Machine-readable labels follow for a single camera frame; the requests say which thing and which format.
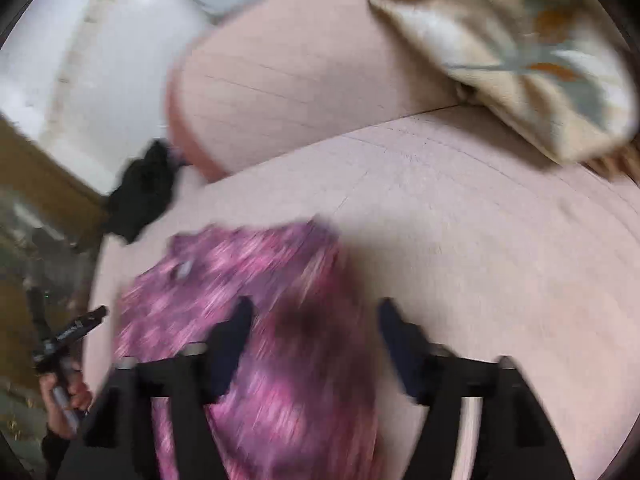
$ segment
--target pink fabric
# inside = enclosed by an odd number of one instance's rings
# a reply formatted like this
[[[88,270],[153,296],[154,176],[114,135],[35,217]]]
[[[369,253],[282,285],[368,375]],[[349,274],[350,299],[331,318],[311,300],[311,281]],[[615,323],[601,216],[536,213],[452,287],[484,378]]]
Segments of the pink fabric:
[[[174,237],[121,300],[116,357],[175,355],[239,295],[254,301],[256,321],[229,393],[207,407],[229,478],[377,478],[372,345],[337,236],[323,225]],[[166,400],[154,402],[161,473],[177,480]]]

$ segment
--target purple cloth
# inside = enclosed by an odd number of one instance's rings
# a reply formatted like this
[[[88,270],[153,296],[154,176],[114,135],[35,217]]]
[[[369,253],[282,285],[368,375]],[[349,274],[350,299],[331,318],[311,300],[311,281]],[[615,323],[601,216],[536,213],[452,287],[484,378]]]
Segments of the purple cloth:
[[[317,222],[177,235],[120,302],[116,357],[154,361],[201,341],[240,295],[257,315],[229,393],[207,418],[230,480],[375,480],[372,343],[337,236]],[[164,480],[177,480],[156,399]]]

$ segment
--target hand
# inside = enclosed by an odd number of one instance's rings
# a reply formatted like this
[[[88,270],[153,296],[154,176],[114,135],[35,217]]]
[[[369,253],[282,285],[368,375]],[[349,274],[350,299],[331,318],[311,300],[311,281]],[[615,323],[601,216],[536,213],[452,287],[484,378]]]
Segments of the hand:
[[[52,390],[56,386],[56,383],[57,379],[54,374],[47,374],[40,377],[40,392],[42,393],[42,400],[44,400],[44,405],[47,409],[47,425],[57,436],[71,440],[74,437],[74,433],[66,421],[63,409],[58,406],[56,399],[53,397]],[[73,377],[69,379],[68,391],[71,397],[68,407],[69,410],[78,409],[85,411],[94,399],[89,388],[84,384],[82,372],[80,371],[73,374]]]

